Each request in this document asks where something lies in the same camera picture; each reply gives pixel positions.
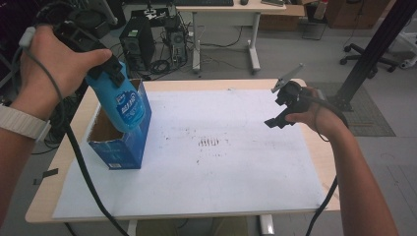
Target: black marks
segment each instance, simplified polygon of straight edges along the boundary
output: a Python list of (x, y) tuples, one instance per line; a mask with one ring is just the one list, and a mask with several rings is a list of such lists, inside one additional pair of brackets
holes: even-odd
[(220, 141), (217, 138), (202, 137), (199, 142), (200, 147), (217, 146)]

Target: chair wheel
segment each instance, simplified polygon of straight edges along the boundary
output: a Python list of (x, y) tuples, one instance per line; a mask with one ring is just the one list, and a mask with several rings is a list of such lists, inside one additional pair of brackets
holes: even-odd
[(344, 50), (345, 52), (350, 52), (350, 50), (352, 50), (352, 47), (351, 47), (351, 46), (345, 46), (345, 47), (343, 48), (343, 50)]
[(390, 73), (392, 73), (393, 71), (395, 71), (395, 69), (396, 69), (396, 67), (392, 66), (392, 67), (389, 67), (387, 69), (387, 71), (390, 72)]
[(340, 63), (340, 65), (346, 65), (346, 63), (347, 63), (346, 58), (340, 59), (339, 63)]

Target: table surface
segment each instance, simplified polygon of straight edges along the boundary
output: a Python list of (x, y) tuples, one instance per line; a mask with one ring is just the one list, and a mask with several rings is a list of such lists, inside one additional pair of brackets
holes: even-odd
[[(208, 89), (270, 89), (276, 83), (272, 80), (216, 80), (216, 81), (158, 81), (145, 82), (147, 91), (168, 90), (208, 90)], [(87, 129), (89, 121), (97, 107), (97, 99), (92, 89), (88, 89), (83, 102), (72, 121), (72, 127), (77, 140), (80, 142)], [(301, 130), (305, 137), (306, 145), (316, 167), (324, 193), (328, 189), (335, 176), (334, 161), (331, 147), (323, 142), (319, 136), (307, 126), (301, 124)], [(60, 222), (52, 218), (52, 214), (61, 195), (62, 187), (68, 169), (74, 159), (73, 149), (65, 137), (53, 158), (49, 169), (59, 168), (56, 175), (43, 179), (39, 189), (30, 205), (26, 220), (32, 223)], [(328, 204), (327, 210), (340, 210), (338, 191)]]
[(261, 0), (249, 0), (248, 4), (243, 6), (240, 0), (234, 0), (232, 7), (207, 7), (207, 6), (177, 6), (180, 12), (276, 12), (285, 10), (285, 6), (278, 7), (261, 3)]

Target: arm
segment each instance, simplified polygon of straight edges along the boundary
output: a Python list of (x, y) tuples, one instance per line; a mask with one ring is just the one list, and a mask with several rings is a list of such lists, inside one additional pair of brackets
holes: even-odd
[(312, 104), (305, 113), (289, 114), (330, 141), (334, 153), (344, 235), (398, 235), (383, 194), (359, 145), (343, 122), (329, 110)]
[[(30, 51), (49, 70), (63, 97), (80, 86), (91, 67), (104, 63), (111, 56), (107, 49), (75, 53), (47, 26), (36, 29)], [(47, 120), (59, 102), (58, 94), (46, 74), (25, 53), (21, 61), (22, 88), (10, 107)], [(0, 227), (33, 147), (33, 139), (0, 128)]]

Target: desk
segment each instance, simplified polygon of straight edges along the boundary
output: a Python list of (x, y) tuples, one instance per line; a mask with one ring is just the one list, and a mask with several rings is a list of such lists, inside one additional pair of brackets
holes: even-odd
[(257, 72), (261, 70), (258, 59), (257, 49), (255, 47), (258, 24), (261, 13), (276, 13), (285, 10), (285, 6), (277, 7), (261, 3), (261, 0), (250, 0), (245, 6), (240, 4), (240, 0), (234, 0), (233, 7), (184, 7), (177, 6), (178, 12), (193, 13), (193, 33), (194, 33), (194, 51), (193, 51), (193, 70), (200, 71), (200, 41), (197, 40), (197, 18), (199, 24), (215, 26), (252, 26), (252, 38), (248, 40), (249, 54), (252, 61), (252, 70)]
[[(221, 81), (160, 81), (145, 82), (147, 91), (167, 90), (217, 90), (217, 89), (270, 89), (276, 80), (221, 80)], [(97, 106), (97, 99), (89, 88), (80, 104), (80, 107), (73, 118), (72, 127), (77, 140), (80, 142)], [(323, 142), (319, 136), (306, 126), (301, 126), (305, 136), (308, 150), (313, 159), (323, 190), (326, 193), (335, 176), (332, 151), (328, 143)], [(60, 198), (62, 187), (67, 175), (69, 166), (74, 159), (73, 150), (65, 137), (60, 148), (56, 152), (49, 169), (59, 168), (57, 175), (43, 179), (26, 215), (26, 220), (31, 223), (80, 221), (80, 219), (59, 220), (53, 218), (53, 212)], [(328, 210), (339, 210), (338, 192), (331, 199)]]

